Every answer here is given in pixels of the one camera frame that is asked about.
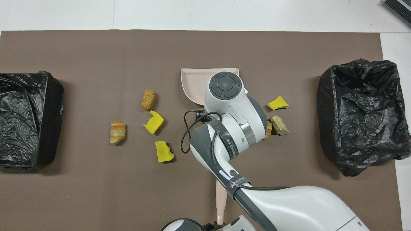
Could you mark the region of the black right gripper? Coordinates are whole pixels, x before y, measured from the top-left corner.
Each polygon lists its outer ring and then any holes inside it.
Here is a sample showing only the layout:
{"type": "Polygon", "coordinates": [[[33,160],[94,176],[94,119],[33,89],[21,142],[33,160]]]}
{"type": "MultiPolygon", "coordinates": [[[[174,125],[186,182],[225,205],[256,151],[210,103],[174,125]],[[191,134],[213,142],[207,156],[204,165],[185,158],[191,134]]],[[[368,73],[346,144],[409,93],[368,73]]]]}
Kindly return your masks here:
{"type": "Polygon", "coordinates": [[[199,120],[201,123],[208,123],[212,120],[212,117],[205,116],[206,112],[204,110],[202,111],[196,111],[196,120],[199,120]]]}

